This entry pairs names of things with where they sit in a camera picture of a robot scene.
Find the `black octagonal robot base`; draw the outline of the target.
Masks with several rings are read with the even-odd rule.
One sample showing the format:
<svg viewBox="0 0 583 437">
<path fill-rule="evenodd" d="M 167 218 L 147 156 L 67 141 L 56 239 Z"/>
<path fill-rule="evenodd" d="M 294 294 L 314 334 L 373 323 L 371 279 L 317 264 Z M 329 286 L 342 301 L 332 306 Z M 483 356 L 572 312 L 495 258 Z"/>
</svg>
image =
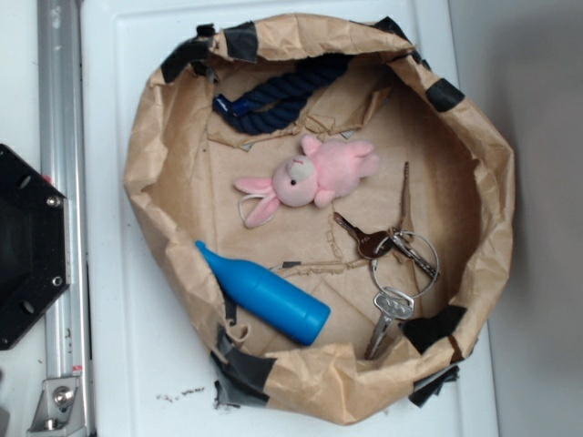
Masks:
<svg viewBox="0 0 583 437">
<path fill-rule="evenodd" d="M 66 198 L 1 146 L 1 349 L 12 349 L 67 284 Z"/>
</svg>

